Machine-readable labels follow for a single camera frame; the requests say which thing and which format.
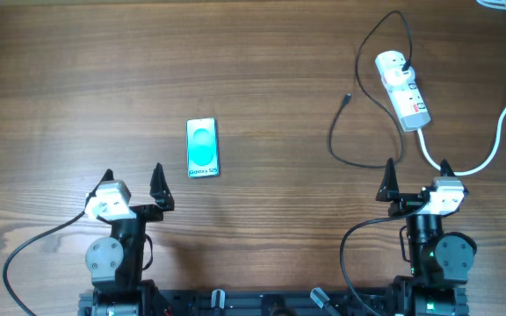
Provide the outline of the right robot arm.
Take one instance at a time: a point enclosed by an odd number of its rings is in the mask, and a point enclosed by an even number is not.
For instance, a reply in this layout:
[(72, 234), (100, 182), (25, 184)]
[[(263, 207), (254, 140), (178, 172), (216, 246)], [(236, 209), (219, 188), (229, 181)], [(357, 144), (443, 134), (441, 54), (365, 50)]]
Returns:
[(454, 315), (470, 313), (465, 285), (477, 253), (475, 241), (459, 232), (446, 233), (442, 220), (459, 211), (468, 190), (447, 161), (440, 175), (419, 193), (400, 192), (394, 162), (389, 159), (376, 200), (388, 202), (388, 217), (404, 219), (408, 243), (402, 257), (410, 276), (397, 276), (386, 290), (387, 315)]

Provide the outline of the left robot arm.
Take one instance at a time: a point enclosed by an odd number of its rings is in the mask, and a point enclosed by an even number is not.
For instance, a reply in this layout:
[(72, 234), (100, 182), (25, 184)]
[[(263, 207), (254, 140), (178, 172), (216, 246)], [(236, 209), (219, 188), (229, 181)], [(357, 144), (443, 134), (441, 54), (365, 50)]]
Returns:
[(93, 292), (79, 297), (79, 316), (173, 313), (155, 282), (142, 278), (142, 271), (151, 266), (143, 262), (144, 246), (152, 243), (146, 225), (162, 221), (165, 212), (175, 209), (160, 163), (153, 170), (149, 195), (154, 199), (152, 204), (131, 206), (127, 185), (114, 179), (108, 169), (86, 198), (84, 212), (91, 219), (108, 223), (111, 233), (93, 241), (86, 251)]

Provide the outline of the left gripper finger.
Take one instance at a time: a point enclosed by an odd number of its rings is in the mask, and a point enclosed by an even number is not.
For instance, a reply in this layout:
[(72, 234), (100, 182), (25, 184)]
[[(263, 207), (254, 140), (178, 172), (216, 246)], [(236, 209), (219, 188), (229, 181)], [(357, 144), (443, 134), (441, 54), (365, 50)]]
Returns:
[(98, 186), (101, 183), (104, 183), (107, 181), (112, 181), (113, 179), (114, 179), (113, 171), (111, 169), (107, 169), (106, 172), (103, 174), (102, 178), (100, 179), (100, 181), (98, 182), (98, 184), (94, 187), (94, 189), (91, 192), (89, 192), (87, 194), (86, 199), (85, 199), (85, 204), (87, 205), (89, 203), (89, 201), (97, 195), (96, 192), (97, 192)]
[(166, 182), (163, 165), (159, 162), (156, 164), (151, 176), (149, 195), (161, 210), (173, 211), (175, 209), (175, 200)]

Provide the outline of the turquoise screen Galaxy smartphone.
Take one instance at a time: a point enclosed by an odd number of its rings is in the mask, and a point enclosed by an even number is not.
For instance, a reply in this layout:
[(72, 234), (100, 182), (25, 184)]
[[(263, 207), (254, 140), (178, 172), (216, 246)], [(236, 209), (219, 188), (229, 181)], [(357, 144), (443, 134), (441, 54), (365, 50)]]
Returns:
[(220, 173), (217, 122), (196, 118), (186, 122), (188, 177), (217, 176)]

